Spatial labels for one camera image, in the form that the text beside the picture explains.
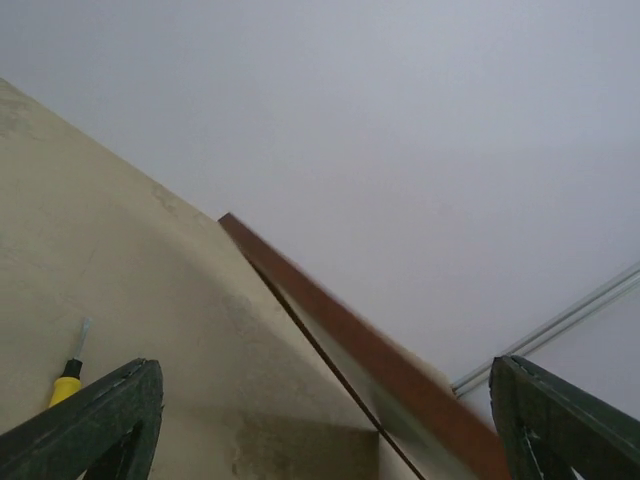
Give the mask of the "brown wooden picture frame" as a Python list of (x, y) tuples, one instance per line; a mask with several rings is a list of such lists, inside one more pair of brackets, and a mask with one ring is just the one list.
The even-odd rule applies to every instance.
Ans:
[(421, 479), (510, 476), (499, 437), (425, 363), (227, 213), (219, 224), (400, 459)]

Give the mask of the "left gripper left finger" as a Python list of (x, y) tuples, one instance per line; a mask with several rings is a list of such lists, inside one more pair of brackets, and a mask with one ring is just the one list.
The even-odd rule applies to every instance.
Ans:
[(163, 413), (156, 360), (135, 359), (1, 435), (3, 479), (146, 479)]

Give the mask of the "yellow handled screwdriver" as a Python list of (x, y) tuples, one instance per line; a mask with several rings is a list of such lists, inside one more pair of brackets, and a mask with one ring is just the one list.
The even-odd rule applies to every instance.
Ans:
[(73, 355), (66, 361), (61, 375), (53, 383), (52, 393), (48, 403), (49, 408), (59, 404), (81, 390), (81, 371), (83, 368), (81, 354), (90, 326), (91, 319), (85, 317), (82, 322), (80, 335)]

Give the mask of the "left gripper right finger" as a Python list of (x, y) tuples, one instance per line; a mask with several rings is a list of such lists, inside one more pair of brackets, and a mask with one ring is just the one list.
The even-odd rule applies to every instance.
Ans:
[(514, 479), (637, 479), (639, 421), (520, 356), (493, 360), (492, 416)]

